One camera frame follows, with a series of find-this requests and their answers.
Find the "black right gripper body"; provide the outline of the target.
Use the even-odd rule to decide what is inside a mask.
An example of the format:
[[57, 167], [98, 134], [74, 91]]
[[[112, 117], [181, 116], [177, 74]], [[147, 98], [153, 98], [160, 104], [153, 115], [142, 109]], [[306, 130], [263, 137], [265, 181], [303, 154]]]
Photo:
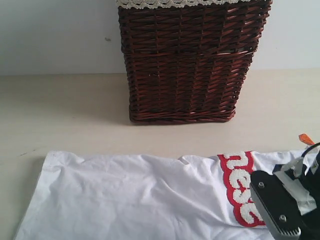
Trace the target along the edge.
[[297, 201], [300, 211], [299, 228], [300, 240], [320, 239], [320, 203], [311, 197]]

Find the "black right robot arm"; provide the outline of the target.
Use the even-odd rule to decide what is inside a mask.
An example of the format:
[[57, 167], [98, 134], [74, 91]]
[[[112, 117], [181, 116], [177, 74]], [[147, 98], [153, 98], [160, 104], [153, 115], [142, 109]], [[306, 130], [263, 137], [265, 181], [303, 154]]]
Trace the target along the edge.
[[301, 230], [300, 240], [320, 238], [320, 154], [317, 153], [310, 167], [302, 166], [298, 180], [298, 207]]

